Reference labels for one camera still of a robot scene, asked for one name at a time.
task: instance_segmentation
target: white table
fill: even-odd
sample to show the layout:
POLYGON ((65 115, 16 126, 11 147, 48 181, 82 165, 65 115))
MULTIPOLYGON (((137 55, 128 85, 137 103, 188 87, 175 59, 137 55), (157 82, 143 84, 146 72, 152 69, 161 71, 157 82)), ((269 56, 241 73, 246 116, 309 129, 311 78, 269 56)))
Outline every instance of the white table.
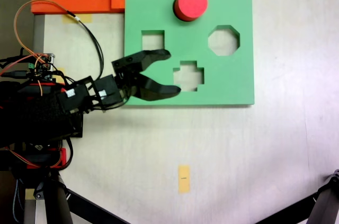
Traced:
MULTIPOLYGON (((339 0, 253 0, 255 105, 92 112, 72 140, 66 185, 131 223, 255 223, 312 194, 339 168, 338 15, 339 0)), ((87 24, 104 75, 123 55, 123 20, 95 14, 87 24)), ((98 74, 90 38, 60 15, 45 17, 44 51, 70 77, 98 74)))

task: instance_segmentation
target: tripod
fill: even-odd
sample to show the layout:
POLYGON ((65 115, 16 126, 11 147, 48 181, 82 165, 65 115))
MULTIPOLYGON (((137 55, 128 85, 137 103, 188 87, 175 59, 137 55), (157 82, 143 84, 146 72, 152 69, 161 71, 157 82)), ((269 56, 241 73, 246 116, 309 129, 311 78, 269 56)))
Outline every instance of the tripod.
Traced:
POLYGON ((45 170, 42 182, 34 191, 37 200, 45 201, 48 224, 73 224, 70 213, 93 224, 129 224, 118 216, 66 188, 58 171, 45 170))
POLYGON ((307 224, 335 223, 339 210, 339 169, 318 192, 275 213, 257 224, 297 224, 308 218, 307 224))

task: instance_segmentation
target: red cylinder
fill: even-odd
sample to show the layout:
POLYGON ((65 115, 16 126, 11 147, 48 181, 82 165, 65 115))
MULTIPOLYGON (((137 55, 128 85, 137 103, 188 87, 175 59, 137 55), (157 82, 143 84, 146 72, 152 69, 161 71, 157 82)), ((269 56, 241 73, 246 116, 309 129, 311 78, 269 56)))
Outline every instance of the red cylinder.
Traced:
POLYGON ((183 21, 193 21, 202 16, 208 6, 208 0, 175 0, 174 13, 183 21))

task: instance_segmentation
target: green shape sorter board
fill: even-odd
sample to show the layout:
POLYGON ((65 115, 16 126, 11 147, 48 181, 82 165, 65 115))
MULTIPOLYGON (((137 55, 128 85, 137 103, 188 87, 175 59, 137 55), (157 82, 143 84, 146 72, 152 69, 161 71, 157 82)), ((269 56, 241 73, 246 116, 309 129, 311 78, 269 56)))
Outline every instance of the green shape sorter board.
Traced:
POLYGON ((180 64, 197 62, 203 68, 204 82, 195 92, 153 102, 132 97, 128 104, 254 104, 252 0, 208 0, 206 12, 191 22, 175 16, 174 1, 126 0, 124 54, 142 50, 143 32, 164 32, 164 46, 172 57, 153 63, 143 74, 173 85, 173 71, 180 64), (239 36, 239 48, 230 56, 217 56, 208 46, 209 35, 222 28, 239 36))

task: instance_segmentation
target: black tripod leg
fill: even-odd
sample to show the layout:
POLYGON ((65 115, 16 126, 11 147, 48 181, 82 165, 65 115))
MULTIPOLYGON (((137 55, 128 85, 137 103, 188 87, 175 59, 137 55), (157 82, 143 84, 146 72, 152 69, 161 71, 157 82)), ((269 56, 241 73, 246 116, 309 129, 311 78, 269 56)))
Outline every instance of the black tripod leg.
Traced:
POLYGON ((66 193, 61 183, 46 181, 43 196, 48 224, 73 224, 66 193))
POLYGON ((68 205, 75 215, 92 224, 129 224, 115 214, 103 209, 77 193, 68 190, 68 205))
POLYGON ((314 193, 313 195, 300 200, 299 202, 281 210, 280 212, 277 212, 274 215, 259 221, 257 224, 298 224, 309 217, 312 208, 315 205, 316 198, 317 193, 314 193))
POLYGON ((334 224, 339 210, 339 198, 334 188, 323 190, 313 207, 307 224, 334 224))

